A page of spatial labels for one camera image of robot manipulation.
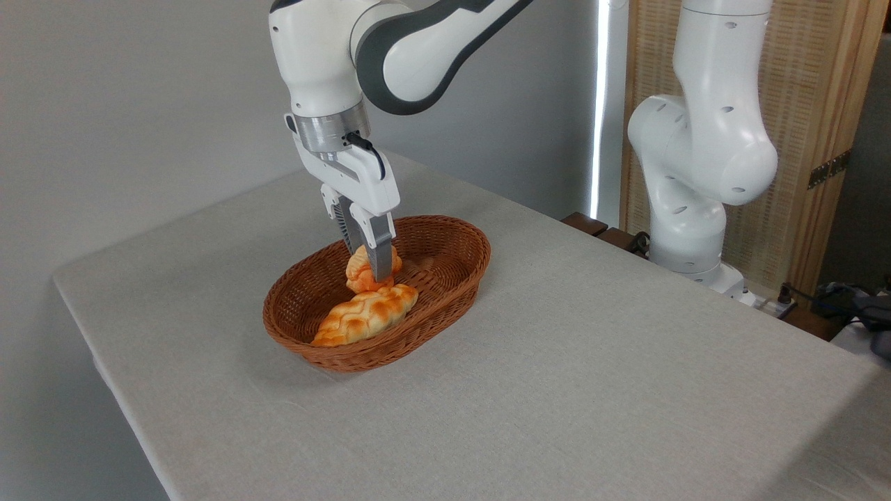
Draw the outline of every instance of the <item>oval basket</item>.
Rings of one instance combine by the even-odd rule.
[[[310,364],[332,371],[367,371],[408,355],[464,315],[477,298],[491,247],[474,225],[448,216],[394,221],[393,245],[403,260],[396,283],[418,289],[405,319],[370,339],[338,347],[310,346],[331,309],[355,295],[344,275],[349,251],[335,242],[303,259],[266,295],[263,323],[269,335]]]

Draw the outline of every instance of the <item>metal hinge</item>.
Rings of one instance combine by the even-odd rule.
[[[807,183],[807,189],[814,189],[816,186],[825,183],[827,179],[834,177],[839,172],[843,172],[847,168],[849,160],[851,160],[851,150],[838,155],[836,158],[812,170],[811,180]]]

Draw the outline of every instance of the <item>bread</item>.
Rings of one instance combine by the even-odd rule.
[[[402,269],[402,260],[396,254],[396,247],[391,247],[393,259],[393,274]],[[361,292],[377,291],[381,287],[392,287],[393,275],[388,276],[383,282],[374,281],[372,265],[368,262],[368,251],[365,246],[359,247],[356,254],[347,263],[347,287],[350,291],[359,294]]]
[[[368,339],[401,322],[417,300],[418,290],[402,283],[357,294],[331,310],[310,344],[330,347]]]

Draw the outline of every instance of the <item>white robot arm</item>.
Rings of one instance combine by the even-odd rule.
[[[399,191],[367,140],[364,96],[384,111],[427,110],[462,63],[532,0],[440,0],[412,12],[392,0],[276,0],[269,31],[290,90],[285,123],[350,251],[365,244],[388,275]]]
[[[763,193],[777,168],[757,75],[772,0],[684,0],[674,72],[684,97],[638,106],[628,137],[650,197],[650,260],[737,300],[742,275],[721,263],[723,203]]]

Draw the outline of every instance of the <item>woven screen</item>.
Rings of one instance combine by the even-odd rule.
[[[771,188],[760,198],[743,207],[727,207],[723,254],[749,281],[771,288],[779,288],[789,272],[797,230],[795,200],[801,200],[802,176],[815,167],[810,165],[813,152],[806,151],[808,135],[822,110],[821,72],[826,58],[834,55],[828,49],[843,1],[773,2],[759,89],[764,123],[780,165]],[[636,107],[650,95],[681,93],[672,69],[681,1],[639,1],[634,9],[628,102]],[[630,233],[647,231],[650,208],[643,173],[636,156],[626,157],[630,161],[625,166],[622,222]]]

